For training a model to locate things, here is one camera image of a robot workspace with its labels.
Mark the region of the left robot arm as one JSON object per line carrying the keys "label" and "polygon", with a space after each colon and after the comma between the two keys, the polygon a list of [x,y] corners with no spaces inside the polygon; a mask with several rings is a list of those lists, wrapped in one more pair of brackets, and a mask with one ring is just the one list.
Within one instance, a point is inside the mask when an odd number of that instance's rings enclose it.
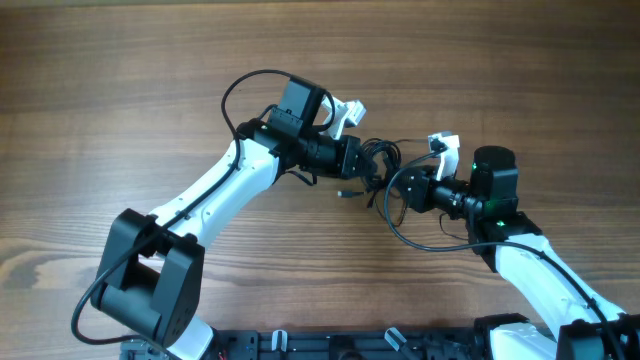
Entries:
{"label": "left robot arm", "polygon": [[364,105],[286,77],[280,101],[232,126],[227,152],[194,184],[147,215],[127,209],[114,220],[96,278],[72,315],[78,340],[91,341],[79,331],[81,310],[91,304],[130,329],[121,342],[170,359],[223,357],[215,330],[195,314],[206,249],[284,174],[313,186],[320,177],[351,179],[373,169],[359,138],[344,132],[362,120]]}

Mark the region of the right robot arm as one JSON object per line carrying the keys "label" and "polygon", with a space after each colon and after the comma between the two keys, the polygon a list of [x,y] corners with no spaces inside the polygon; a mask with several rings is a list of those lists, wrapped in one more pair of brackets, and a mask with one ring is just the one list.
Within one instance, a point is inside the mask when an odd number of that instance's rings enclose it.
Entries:
{"label": "right robot arm", "polygon": [[419,213],[440,209],[462,219],[467,248],[511,283],[543,320],[543,335],[526,317],[502,314],[474,323],[479,359],[636,359],[639,317],[590,288],[553,250],[543,231],[518,208],[514,153],[475,150],[469,180],[442,175],[418,158],[390,179]]}

